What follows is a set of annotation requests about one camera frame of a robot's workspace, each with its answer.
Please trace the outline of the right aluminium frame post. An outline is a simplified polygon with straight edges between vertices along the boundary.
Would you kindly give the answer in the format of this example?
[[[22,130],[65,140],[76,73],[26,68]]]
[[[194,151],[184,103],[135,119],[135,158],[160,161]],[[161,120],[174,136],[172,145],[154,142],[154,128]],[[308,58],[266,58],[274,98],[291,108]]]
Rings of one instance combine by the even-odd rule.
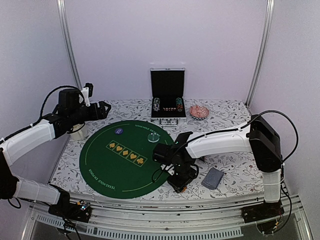
[[[258,51],[258,56],[257,60],[255,63],[251,83],[249,86],[249,91],[245,100],[245,105],[250,108],[254,95],[258,86],[258,81],[260,78],[262,66],[263,66],[263,61],[267,49],[267,44],[270,36],[270,31],[272,27],[272,21],[273,21],[273,13],[274,13],[274,7],[275,7],[275,1],[274,0],[267,0],[266,2],[266,11],[265,11],[265,16],[264,16],[264,23],[263,23],[263,28],[262,28],[262,37],[259,45],[259,51]]]

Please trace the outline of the left aluminium frame post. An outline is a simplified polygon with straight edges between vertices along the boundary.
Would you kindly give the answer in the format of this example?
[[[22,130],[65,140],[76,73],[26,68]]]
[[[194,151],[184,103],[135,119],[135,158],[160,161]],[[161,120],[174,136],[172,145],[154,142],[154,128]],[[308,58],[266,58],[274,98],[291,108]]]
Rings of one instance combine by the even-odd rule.
[[[65,44],[72,76],[74,79],[74,83],[79,89],[81,89],[82,83],[80,80],[80,75],[79,75],[79,71],[77,68],[76,58],[75,58],[75,54],[73,51],[72,39],[71,39],[71,34],[70,34],[70,30],[69,30],[69,25],[68,25],[66,4],[65,4],[64,0],[57,0],[56,3],[57,3],[57,10],[58,10],[58,15],[59,15],[59,21],[60,21],[60,26],[61,26],[61,30],[62,30],[62,35],[63,35],[63,39],[64,39],[64,44]]]

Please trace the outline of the right poker chip row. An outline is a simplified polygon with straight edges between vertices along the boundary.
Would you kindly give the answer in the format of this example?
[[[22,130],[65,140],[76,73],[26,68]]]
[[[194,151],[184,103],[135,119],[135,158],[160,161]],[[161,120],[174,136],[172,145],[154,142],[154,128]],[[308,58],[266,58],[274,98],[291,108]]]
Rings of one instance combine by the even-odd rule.
[[[177,97],[175,102],[176,102],[176,110],[178,112],[182,112],[183,111],[183,100],[182,100],[182,98]]]

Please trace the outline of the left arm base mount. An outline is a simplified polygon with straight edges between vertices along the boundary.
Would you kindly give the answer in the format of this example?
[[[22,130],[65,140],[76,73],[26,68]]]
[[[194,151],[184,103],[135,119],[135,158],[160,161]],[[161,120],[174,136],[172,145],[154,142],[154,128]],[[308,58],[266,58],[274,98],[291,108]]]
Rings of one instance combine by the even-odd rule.
[[[67,220],[88,223],[92,208],[88,201],[79,200],[76,203],[70,202],[70,194],[62,191],[57,204],[49,206],[48,213]]]

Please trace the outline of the blue playing card deck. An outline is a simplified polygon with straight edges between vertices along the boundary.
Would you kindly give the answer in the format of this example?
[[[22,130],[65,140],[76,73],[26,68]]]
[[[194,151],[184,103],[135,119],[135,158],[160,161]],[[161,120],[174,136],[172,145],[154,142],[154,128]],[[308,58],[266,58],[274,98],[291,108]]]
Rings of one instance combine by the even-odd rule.
[[[201,184],[209,190],[215,190],[218,188],[223,176],[224,176],[223,171],[220,171],[212,167],[207,173],[207,175],[205,176],[205,178],[203,179],[203,181],[201,182]]]

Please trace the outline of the aluminium poker chip case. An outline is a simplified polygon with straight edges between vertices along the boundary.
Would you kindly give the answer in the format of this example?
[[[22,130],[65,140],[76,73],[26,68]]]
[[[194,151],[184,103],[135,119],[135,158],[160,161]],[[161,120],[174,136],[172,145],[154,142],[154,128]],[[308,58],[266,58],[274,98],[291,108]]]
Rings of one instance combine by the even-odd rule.
[[[151,121],[161,127],[176,127],[185,121],[186,107],[184,102],[185,72],[182,68],[151,68]],[[153,110],[154,98],[160,99],[160,110]],[[182,98],[183,111],[163,111],[163,108],[176,108],[176,98]]]

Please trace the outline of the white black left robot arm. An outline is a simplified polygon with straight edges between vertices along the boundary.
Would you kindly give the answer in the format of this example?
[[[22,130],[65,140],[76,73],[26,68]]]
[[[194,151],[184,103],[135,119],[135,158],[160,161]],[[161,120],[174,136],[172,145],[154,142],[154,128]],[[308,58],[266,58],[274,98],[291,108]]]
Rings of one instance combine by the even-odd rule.
[[[59,92],[58,103],[53,112],[44,114],[44,109],[41,108],[36,122],[0,140],[0,198],[45,202],[54,205],[63,217],[70,217],[75,211],[74,205],[61,198],[61,190],[49,184],[15,176],[10,167],[38,146],[65,134],[75,133],[74,126],[106,119],[111,105],[105,101],[90,102],[93,95],[91,83],[87,83],[82,89],[62,85],[53,91]]]

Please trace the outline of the green round poker mat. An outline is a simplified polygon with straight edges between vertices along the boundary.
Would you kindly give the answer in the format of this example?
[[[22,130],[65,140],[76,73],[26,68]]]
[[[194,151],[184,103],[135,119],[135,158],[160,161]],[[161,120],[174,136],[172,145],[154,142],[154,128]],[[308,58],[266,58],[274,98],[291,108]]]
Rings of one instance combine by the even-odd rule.
[[[122,128],[122,134],[115,134]],[[156,143],[147,140],[159,135],[159,143],[171,145],[172,137],[161,127],[146,121],[126,120],[107,125],[84,144],[79,169],[84,181],[99,194],[115,199],[133,199],[147,195],[166,183],[153,160]]]

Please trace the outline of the floral white tablecloth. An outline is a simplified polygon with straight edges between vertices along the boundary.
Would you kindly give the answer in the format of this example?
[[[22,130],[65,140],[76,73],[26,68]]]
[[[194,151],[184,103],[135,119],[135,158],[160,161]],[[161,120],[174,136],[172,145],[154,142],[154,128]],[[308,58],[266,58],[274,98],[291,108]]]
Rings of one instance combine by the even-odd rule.
[[[251,117],[241,101],[187,100],[187,108],[205,106],[209,116],[197,121],[187,115],[171,123],[151,118],[149,99],[112,100],[110,105],[106,119],[86,123],[86,139],[69,140],[52,185],[95,201],[192,201],[264,192],[248,138]],[[177,176],[177,167],[153,158],[151,133],[195,162],[197,177],[181,192],[167,181]]]

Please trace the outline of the left poker chip row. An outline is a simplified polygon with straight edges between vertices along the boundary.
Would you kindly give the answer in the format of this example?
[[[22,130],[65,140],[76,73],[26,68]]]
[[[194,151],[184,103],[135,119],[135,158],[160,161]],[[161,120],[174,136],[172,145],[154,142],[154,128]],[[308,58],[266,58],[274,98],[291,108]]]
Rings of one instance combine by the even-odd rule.
[[[153,99],[153,110],[155,112],[158,112],[160,110],[160,102],[161,102],[161,100],[158,97],[155,97]]]

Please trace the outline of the front aluminium rail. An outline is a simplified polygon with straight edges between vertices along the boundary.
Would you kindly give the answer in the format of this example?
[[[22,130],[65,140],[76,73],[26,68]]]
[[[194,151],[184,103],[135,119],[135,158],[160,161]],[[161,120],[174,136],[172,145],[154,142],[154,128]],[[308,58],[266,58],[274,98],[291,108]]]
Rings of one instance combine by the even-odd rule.
[[[108,199],[84,196],[90,203],[87,223],[73,228],[34,203],[22,231],[24,240],[312,240],[314,235],[298,195],[281,197],[284,215],[275,233],[266,234],[275,217],[245,222],[242,209],[261,204],[263,196],[197,200]]]

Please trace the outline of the poker chip row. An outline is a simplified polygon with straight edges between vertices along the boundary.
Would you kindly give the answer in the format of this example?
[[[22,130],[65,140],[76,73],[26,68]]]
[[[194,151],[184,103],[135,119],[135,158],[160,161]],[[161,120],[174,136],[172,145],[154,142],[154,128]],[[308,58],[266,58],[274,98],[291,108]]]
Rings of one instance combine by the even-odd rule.
[[[161,102],[161,100],[158,97],[155,97],[153,99],[153,110],[155,112],[158,112],[160,110],[160,102]]]
[[[182,98],[177,97],[175,102],[176,102],[176,110],[178,112],[182,112],[183,111],[183,100],[182,100]]]

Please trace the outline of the purple small blind button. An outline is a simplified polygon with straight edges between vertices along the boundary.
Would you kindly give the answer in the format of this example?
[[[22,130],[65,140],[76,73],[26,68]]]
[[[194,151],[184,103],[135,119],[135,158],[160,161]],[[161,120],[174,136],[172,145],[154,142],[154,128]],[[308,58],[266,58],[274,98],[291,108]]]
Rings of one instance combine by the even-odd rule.
[[[116,128],[115,129],[115,131],[114,131],[114,133],[116,134],[116,135],[121,135],[122,133],[124,132],[124,130],[122,129],[122,128]]]

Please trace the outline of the triangular all in marker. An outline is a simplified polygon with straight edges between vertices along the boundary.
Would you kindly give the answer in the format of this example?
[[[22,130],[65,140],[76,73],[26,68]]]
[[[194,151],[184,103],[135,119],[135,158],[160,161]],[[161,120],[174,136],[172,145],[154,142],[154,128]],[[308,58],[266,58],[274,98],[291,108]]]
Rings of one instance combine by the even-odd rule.
[[[199,157],[199,158],[197,158],[199,161],[201,161],[201,162],[205,162],[205,159],[206,159],[206,157],[205,156],[202,156],[202,157]]]

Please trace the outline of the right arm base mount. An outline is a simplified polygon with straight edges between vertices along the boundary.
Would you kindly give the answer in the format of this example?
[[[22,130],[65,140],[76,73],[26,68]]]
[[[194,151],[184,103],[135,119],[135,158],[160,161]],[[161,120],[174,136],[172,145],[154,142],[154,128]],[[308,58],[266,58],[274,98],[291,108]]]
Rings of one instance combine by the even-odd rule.
[[[285,213],[282,201],[262,203],[241,208],[241,217],[245,223],[257,223],[258,231],[263,235],[273,235],[283,220]]]

